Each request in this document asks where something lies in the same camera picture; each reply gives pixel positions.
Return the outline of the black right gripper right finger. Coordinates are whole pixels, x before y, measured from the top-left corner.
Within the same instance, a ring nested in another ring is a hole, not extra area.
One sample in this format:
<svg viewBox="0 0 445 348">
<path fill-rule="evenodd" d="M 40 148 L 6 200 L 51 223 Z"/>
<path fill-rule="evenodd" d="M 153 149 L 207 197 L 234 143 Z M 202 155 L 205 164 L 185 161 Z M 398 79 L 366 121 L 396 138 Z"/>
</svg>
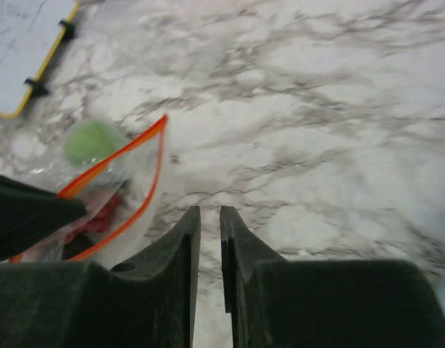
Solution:
<svg viewBox="0 0 445 348">
<path fill-rule="evenodd" d="M 445 317 L 404 260 L 289 261 L 220 210 L 225 309 L 235 347 L 445 347 Z"/>
</svg>

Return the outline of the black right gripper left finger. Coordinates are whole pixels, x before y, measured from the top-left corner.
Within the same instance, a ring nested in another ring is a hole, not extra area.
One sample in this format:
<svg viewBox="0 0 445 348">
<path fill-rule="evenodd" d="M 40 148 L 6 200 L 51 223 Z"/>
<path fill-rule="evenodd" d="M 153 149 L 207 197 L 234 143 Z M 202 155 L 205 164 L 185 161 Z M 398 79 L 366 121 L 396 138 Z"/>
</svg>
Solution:
<svg viewBox="0 0 445 348">
<path fill-rule="evenodd" d="M 95 262 L 0 264 L 0 347 L 191 347 L 201 215 L 144 250 Z"/>
</svg>

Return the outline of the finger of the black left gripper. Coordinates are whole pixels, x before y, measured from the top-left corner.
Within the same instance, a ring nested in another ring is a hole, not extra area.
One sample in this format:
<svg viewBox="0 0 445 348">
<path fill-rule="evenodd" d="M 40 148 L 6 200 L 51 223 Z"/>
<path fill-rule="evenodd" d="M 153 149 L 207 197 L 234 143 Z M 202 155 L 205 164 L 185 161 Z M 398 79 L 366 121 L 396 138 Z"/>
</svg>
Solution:
<svg viewBox="0 0 445 348">
<path fill-rule="evenodd" d="M 79 199 L 65 199 L 0 175 L 0 261 L 23 253 L 87 215 Z"/>
</svg>

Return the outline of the pink fake grape bunch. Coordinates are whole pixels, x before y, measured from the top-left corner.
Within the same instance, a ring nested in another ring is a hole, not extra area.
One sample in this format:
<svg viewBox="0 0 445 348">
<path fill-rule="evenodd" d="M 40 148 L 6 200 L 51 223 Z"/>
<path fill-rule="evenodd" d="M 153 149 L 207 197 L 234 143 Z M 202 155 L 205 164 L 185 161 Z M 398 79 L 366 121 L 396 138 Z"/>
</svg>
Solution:
<svg viewBox="0 0 445 348">
<path fill-rule="evenodd" d="M 115 194 L 93 218 L 69 233 L 65 239 L 65 244 L 70 243 L 76 236 L 83 233 L 107 232 L 112 224 L 115 211 L 121 203 L 121 195 Z"/>
</svg>

